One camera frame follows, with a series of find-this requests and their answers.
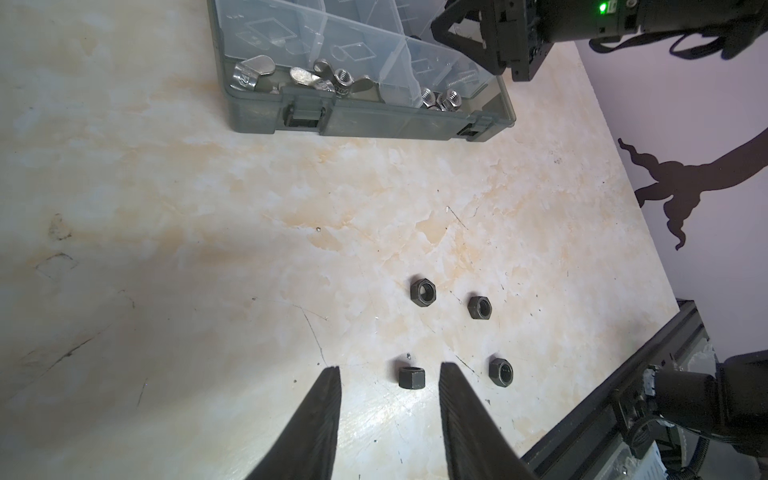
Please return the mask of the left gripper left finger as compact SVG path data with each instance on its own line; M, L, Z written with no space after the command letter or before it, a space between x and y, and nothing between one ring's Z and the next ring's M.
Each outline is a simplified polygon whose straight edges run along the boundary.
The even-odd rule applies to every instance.
M250 479L330 479L342 400L340 368L327 367Z

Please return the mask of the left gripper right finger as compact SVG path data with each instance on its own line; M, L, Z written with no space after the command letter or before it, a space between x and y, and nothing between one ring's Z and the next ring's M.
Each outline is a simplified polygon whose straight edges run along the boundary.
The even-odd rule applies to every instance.
M440 367L439 404L448 477L533 479L454 363Z

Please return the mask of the silver wing nut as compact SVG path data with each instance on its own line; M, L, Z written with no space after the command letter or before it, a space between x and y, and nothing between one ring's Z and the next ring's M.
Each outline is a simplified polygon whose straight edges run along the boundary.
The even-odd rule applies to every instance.
M316 90L334 93L341 98L378 88L378 84L370 77L354 77L343 68L335 69L329 61L322 58L314 62L312 72L318 77L313 84Z
M239 91L254 91L262 77L272 75L276 70L274 60L267 55L258 55L235 64L230 86Z
M318 75L301 67L291 67L289 70L289 75L293 83L298 86L313 88L323 92L334 93L336 91L333 83L330 80L322 79Z

